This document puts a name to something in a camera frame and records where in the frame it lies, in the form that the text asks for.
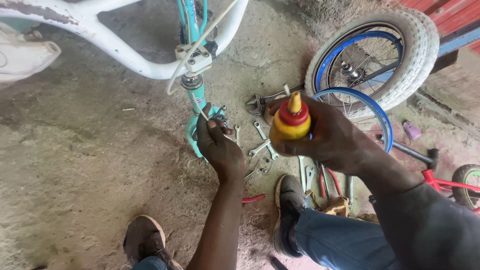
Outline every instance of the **bicycle wheel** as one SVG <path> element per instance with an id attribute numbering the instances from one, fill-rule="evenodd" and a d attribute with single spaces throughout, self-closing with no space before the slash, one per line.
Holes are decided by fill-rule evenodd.
<path id="1" fill-rule="evenodd" d="M 469 184 L 480 187 L 480 165 L 467 164 L 455 170 L 452 182 Z M 480 192 L 452 186 L 455 202 L 470 210 L 480 207 Z"/>
<path id="2" fill-rule="evenodd" d="M 385 143 L 383 144 L 383 149 L 388 153 L 392 148 L 393 144 L 393 129 L 386 115 L 385 111 L 373 100 L 371 97 L 363 94 L 360 91 L 347 87 L 332 87 L 323 90 L 315 95 L 313 99 L 317 99 L 321 102 L 326 102 L 325 99 L 328 99 L 326 96 L 333 95 L 341 100 L 350 100 L 350 106 L 359 102 L 368 108 L 372 112 L 373 117 L 363 117 L 363 119 L 355 119 L 353 124 L 357 126 L 360 130 L 366 133 L 372 134 L 372 139 L 375 139 L 375 132 L 382 132 L 384 136 Z M 351 107 L 343 106 L 343 112 L 345 116 L 349 115 L 349 110 Z"/>
<path id="3" fill-rule="evenodd" d="M 349 87 L 374 99 L 384 110 L 416 91 L 429 73 L 434 52 L 427 21 L 409 10 L 371 14 L 349 23 L 316 53 L 307 70 L 305 88 L 315 94 L 329 87 Z M 334 96 L 330 104 L 349 106 Z M 373 116 L 361 103 L 351 105 L 350 118 Z"/>

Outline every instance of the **rust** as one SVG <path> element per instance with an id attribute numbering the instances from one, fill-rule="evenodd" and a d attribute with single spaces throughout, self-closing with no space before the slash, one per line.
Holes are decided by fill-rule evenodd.
<path id="1" fill-rule="evenodd" d="M 42 16 L 45 20 L 59 22 L 65 25 L 78 25 L 78 22 L 71 20 L 69 16 L 62 15 L 49 7 L 40 7 L 27 5 L 20 2 L 6 1 L 5 3 L 0 3 L 0 8 L 15 10 L 26 15 L 35 14 L 38 16 Z"/>

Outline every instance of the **hand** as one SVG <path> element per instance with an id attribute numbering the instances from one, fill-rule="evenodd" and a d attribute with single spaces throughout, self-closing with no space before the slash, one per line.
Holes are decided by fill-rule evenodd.
<path id="1" fill-rule="evenodd" d="M 274 115 L 287 98 L 268 103 Z M 274 148 L 292 156 L 308 156 L 328 168 L 350 175 L 358 175 L 364 164 L 387 155 L 364 132 L 355 127 L 340 110 L 326 103 L 302 97 L 308 106 L 312 123 L 312 139 L 280 141 Z"/>
<path id="2" fill-rule="evenodd" d="M 212 104 L 208 102 L 203 108 L 208 115 Z M 208 160 L 218 174 L 220 184 L 241 179 L 245 175 L 245 160 L 240 147 L 226 138 L 233 130 L 224 126 L 219 119 L 207 121 L 202 116 L 197 121 L 197 146 L 200 153 Z"/>

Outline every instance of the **purple object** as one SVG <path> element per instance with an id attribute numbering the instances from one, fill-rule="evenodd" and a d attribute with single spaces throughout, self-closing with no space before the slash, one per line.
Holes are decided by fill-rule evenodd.
<path id="1" fill-rule="evenodd" d="M 402 126 L 403 126 L 403 130 L 405 130 L 405 133 L 407 133 L 407 136 L 410 139 L 416 140 L 421 136 L 420 129 L 416 125 L 412 124 L 412 122 L 405 121 L 403 122 Z"/>

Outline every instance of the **sleeve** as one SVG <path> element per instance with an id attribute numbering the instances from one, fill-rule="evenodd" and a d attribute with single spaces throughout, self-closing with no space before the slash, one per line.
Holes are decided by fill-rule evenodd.
<path id="1" fill-rule="evenodd" d="M 480 269 L 480 217 L 422 183 L 373 207 L 405 269 Z"/>

